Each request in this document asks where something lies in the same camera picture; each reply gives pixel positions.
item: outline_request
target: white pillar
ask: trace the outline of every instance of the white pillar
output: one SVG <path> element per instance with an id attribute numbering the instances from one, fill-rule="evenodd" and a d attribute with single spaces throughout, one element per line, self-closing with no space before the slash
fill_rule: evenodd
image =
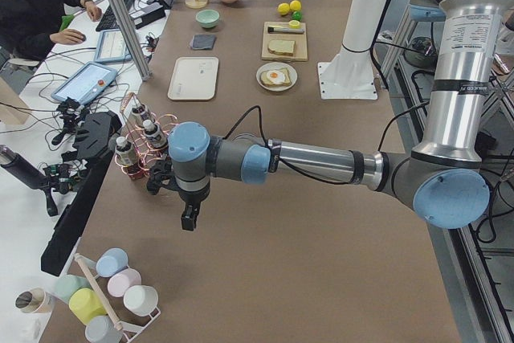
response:
<path id="1" fill-rule="evenodd" d="M 386 0 L 352 0 L 340 52 L 332 62 L 318 63 L 322 99 L 377 99 L 369 48 L 385 4 Z"/>

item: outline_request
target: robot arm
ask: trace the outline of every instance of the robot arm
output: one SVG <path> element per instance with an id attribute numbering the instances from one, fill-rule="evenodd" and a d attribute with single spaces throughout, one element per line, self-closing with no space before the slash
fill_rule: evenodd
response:
<path id="1" fill-rule="evenodd" d="M 446 20 L 426 129 L 410 155 L 362 154 L 276 140 L 261 145 L 248 139 L 227 141 L 186 122 L 170 134 L 171 165 L 161 175 L 153 173 L 149 190 L 156 193 L 163 176 L 174 181 L 164 187 L 178 190 L 186 201 L 182 226 L 192 231 L 211 175 L 263 183 L 281 161 L 309 177 L 363 184 L 389 194 L 437 227 L 475 221 L 487 208 L 489 190 L 478 173 L 481 159 L 474 144 L 501 19 L 514 0 L 412 2 L 426 17 L 433 17 L 430 8 L 439 6 Z"/>

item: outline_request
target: person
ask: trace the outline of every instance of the person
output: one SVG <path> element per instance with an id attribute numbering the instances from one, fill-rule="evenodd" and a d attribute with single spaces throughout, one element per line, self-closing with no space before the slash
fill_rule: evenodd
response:
<path id="1" fill-rule="evenodd" d="M 92 21 L 102 16 L 92 0 L 0 0 L 0 46 L 11 54 L 42 60 L 56 43 L 82 43 L 85 35 L 80 31 L 59 31 L 64 4 L 81 6 Z"/>

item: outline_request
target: hand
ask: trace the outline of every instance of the hand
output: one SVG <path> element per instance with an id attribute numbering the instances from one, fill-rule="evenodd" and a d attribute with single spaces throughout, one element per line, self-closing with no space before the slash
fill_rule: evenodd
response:
<path id="1" fill-rule="evenodd" d="M 84 41 L 84 34 L 82 34 L 80 31 L 67 28 L 66 30 L 51 34 L 50 40 L 53 43 L 79 44 Z"/>
<path id="2" fill-rule="evenodd" d="M 88 13 L 88 17 L 93 22 L 100 20 L 100 17 L 102 16 L 102 9 L 99 8 L 94 2 L 86 3 L 86 12 Z"/>

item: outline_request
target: black cloth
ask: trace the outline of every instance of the black cloth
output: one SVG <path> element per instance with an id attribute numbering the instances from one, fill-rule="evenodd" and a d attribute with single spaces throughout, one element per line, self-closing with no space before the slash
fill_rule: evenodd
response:
<path id="1" fill-rule="evenodd" d="M 0 0 L 0 46 L 28 59 L 44 59 L 59 31 L 64 4 L 80 6 L 80 0 Z"/>

